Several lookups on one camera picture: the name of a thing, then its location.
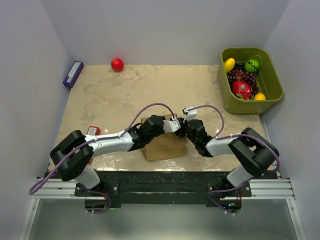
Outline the brown cardboard box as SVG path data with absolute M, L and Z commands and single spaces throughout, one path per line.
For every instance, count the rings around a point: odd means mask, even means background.
M 175 133 L 164 133 L 155 137 L 141 149 L 146 161 L 169 160 L 183 157 L 187 151 L 187 138 Z

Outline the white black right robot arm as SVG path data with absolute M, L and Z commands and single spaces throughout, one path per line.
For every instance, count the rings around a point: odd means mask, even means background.
M 193 143 L 196 151 L 203 157 L 233 154 L 240 162 L 212 190 L 233 197 L 241 187 L 252 178 L 261 177 L 276 162 L 274 172 L 280 168 L 279 151 L 254 129 L 247 127 L 241 133 L 225 137 L 208 135 L 199 119 L 178 118 L 180 128 L 175 132 Z

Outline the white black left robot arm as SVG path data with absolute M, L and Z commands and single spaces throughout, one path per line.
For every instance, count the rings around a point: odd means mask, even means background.
M 75 180 L 92 196 L 99 196 L 104 184 L 98 173 L 88 166 L 90 159 L 114 152 L 140 150 L 164 133 L 165 118 L 157 115 L 128 131 L 115 134 L 93 136 L 75 130 L 50 152 L 50 157 L 62 181 Z

